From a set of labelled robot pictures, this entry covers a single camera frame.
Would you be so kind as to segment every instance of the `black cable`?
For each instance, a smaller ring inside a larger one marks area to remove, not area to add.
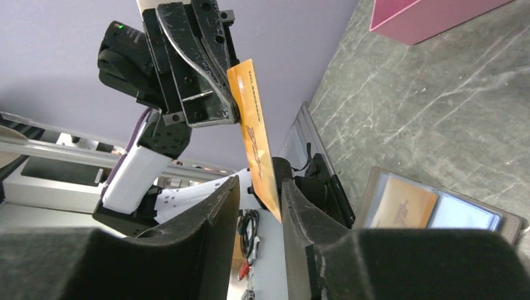
[[[307,161],[306,161],[306,164],[305,164],[301,169],[296,169],[295,167],[291,167],[291,169],[292,169],[294,172],[303,171],[303,170],[305,170],[307,167],[309,167],[309,164],[311,163],[311,143],[310,143],[310,142],[306,144],[306,151],[307,151]]]
[[[248,226],[251,223],[251,232],[248,233]],[[239,226],[237,231],[241,237],[241,254],[244,259],[248,259],[252,250],[254,249],[254,239],[258,235],[258,224],[259,224],[259,214],[258,211],[251,209],[248,211],[241,220],[239,221]]]

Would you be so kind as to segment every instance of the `marble tabletop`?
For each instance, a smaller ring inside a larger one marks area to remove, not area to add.
[[[354,210],[381,166],[530,219],[530,0],[415,46],[369,32],[373,2],[310,107]]]

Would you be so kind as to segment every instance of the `pink bin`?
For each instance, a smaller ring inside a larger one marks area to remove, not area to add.
[[[370,31],[419,43],[512,0],[375,0]]]

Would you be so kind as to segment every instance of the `red plug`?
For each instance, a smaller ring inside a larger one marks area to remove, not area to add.
[[[250,272],[250,265],[248,264],[248,261],[245,261],[239,268],[239,281],[242,281],[243,278],[245,278],[249,272]]]

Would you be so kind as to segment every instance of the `gray wall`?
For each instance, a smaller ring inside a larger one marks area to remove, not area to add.
[[[279,153],[303,101],[310,101],[356,0],[219,0],[233,9],[241,60],[253,58],[271,151]],[[34,121],[128,140],[143,107],[98,81],[96,56],[112,20],[141,29],[134,0],[4,1],[0,12],[0,110]],[[184,156],[246,165],[239,126],[194,130]]]

